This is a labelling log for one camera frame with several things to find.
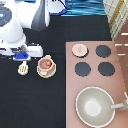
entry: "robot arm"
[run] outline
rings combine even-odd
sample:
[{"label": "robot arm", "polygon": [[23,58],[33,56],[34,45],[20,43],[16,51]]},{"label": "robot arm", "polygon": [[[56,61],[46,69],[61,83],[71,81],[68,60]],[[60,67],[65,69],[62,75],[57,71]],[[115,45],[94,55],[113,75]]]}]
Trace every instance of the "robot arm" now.
[{"label": "robot arm", "polygon": [[4,7],[12,10],[22,28],[42,31],[48,27],[50,22],[50,14],[47,4],[47,0],[37,0],[35,3],[9,0]]},{"label": "robot arm", "polygon": [[42,31],[48,27],[49,22],[46,0],[37,0],[36,3],[7,1],[3,7],[0,7],[0,38],[3,40],[0,48],[6,49],[6,51],[0,50],[0,53],[14,55],[12,49],[20,48],[30,57],[42,57],[41,46],[27,47],[22,28]]}]

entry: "small object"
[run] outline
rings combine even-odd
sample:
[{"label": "small object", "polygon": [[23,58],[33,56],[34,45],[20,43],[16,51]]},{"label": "small object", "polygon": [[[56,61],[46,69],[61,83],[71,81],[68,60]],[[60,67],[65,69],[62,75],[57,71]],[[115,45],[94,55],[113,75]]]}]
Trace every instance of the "small object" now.
[{"label": "small object", "polygon": [[79,62],[75,66],[75,72],[79,76],[88,76],[91,71],[91,68],[88,63],[86,62]]},{"label": "small object", "polygon": [[125,54],[118,54],[118,56],[125,56]]},{"label": "small object", "polygon": [[47,65],[47,66],[51,66],[51,65],[52,65],[51,61],[47,60],[47,61],[46,61],[46,65]]},{"label": "small object", "polygon": [[26,75],[28,73],[27,61],[23,61],[23,63],[19,66],[18,73],[20,75]]},{"label": "small object", "polygon": [[56,72],[56,64],[50,55],[46,55],[38,61],[37,73],[43,78],[49,78]]},{"label": "small object", "polygon": [[111,55],[111,49],[106,45],[99,45],[96,47],[96,54],[99,57],[106,58]]},{"label": "small object", "polygon": [[89,50],[83,44],[76,44],[73,46],[72,52],[75,56],[77,56],[79,58],[83,58],[83,57],[87,56],[87,54],[89,53]]},{"label": "small object", "polygon": [[109,62],[102,62],[98,66],[100,74],[103,76],[112,76],[115,73],[114,66]]}]

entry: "bowl rim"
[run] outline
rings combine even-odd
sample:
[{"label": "bowl rim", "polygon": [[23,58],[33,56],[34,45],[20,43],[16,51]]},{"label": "bowl rim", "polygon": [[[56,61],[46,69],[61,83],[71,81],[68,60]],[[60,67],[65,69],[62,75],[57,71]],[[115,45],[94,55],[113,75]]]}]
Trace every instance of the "bowl rim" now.
[{"label": "bowl rim", "polygon": [[86,88],[84,88],[82,91],[80,91],[80,93],[79,93],[79,94],[77,95],[77,97],[76,97],[75,106],[76,106],[77,115],[78,115],[78,117],[79,117],[85,124],[87,124],[87,125],[90,126],[90,127],[94,127],[94,128],[97,128],[97,127],[98,127],[98,128],[105,127],[105,126],[109,125],[109,124],[112,122],[112,120],[114,119],[114,117],[115,117],[115,109],[113,109],[113,114],[112,114],[112,116],[111,116],[111,119],[110,119],[107,123],[105,123],[105,124],[103,124],[103,125],[99,125],[99,126],[89,124],[89,123],[86,122],[86,121],[81,117],[81,115],[79,114],[78,107],[77,107],[78,99],[79,99],[80,95],[81,95],[84,91],[89,90],[89,89],[98,89],[98,90],[103,91],[105,94],[108,95],[108,97],[110,98],[110,100],[111,100],[112,103],[114,104],[114,101],[113,101],[112,97],[111,97],[110,94],[109,94],[107,91],[105,91],[104,89],[102,89],[102,88],[100,88],[100,87],[94,87],[94,86],[86,87]]}]

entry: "yellow object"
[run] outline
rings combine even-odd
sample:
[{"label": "yellow object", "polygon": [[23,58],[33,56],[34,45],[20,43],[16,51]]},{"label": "yellow object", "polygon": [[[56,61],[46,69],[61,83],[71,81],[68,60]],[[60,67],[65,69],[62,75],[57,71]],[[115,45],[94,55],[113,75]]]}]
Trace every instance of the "yellow object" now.
[{"label": "yellow object", "polygon": [[18,73],[20,75],[26,75],[28,73],[28,69],[27,61],[23,61],[23,63],[19,66]]}]

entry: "gray bowl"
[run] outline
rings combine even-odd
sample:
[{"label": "gray bowl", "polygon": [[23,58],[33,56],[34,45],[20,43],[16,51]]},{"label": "gray bowl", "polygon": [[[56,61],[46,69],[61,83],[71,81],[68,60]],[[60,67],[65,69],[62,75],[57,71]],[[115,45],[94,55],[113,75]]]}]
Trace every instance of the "gray bowl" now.
[{"label": "gray bowl", "polygon": [[79,118],[91,127],[105,127],[114,118],[112,97],[99,87],[87,87],[76,98],[76,112]]}]

